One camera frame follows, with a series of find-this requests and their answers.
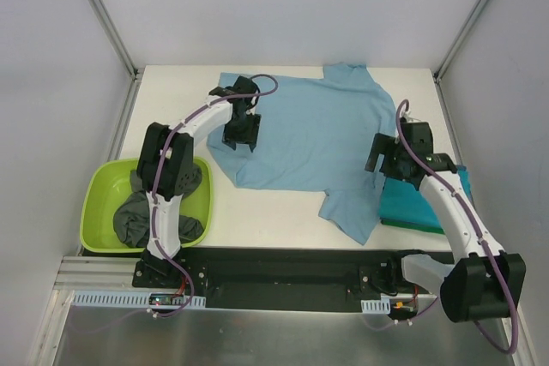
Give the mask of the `light blue t-shirt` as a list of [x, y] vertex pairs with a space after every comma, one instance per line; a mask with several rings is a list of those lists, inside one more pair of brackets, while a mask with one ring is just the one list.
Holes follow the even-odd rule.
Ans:
[[261, 124], [255, 149], [207, 147], [241, 189], [323, 192], [318, 215], [357, 243], [367, 242], [378, 217], [383, 176], [365, 163], [376, 134], [395, 133], [395, 104], [362, 64], [323, 67], [323, 78], [281, 76], [256, 105]]

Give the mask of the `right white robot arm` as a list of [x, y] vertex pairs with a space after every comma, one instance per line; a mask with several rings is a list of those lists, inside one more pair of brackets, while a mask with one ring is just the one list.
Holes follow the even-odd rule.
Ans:
[[480, 221], [451, 157], [434, 153], [429, 124], [401, 119], [397, 129], [397, 136], [375, 134], [365, 168], [419, 191], [441, 224], [455, 263], [405, 255], [386, 271], [388, 287], [403, 293], [415, 284], [421, 286], [439, 297], [444, 313], [455, 323], [515, 319], [525, 261], [505, 252]]

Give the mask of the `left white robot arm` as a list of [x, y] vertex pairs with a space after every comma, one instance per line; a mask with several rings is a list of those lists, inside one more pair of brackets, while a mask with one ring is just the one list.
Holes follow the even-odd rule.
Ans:
[[262, 96], [256, 77], [238, 76], [229, 87], [216, 87], [193, 112], [172, 125], [151, 123], [136, 168], [148, 199], [149, 240], [146, 251], [156, 259], [151, 276], [171, 288], [181, 278], [172, 261], [181, 249], [179, 208], [185, 186], [192, 180], [194, 149], [222, 128], [222, 143], [236, 149], [256, 148], [261, 116], [252, 112]]

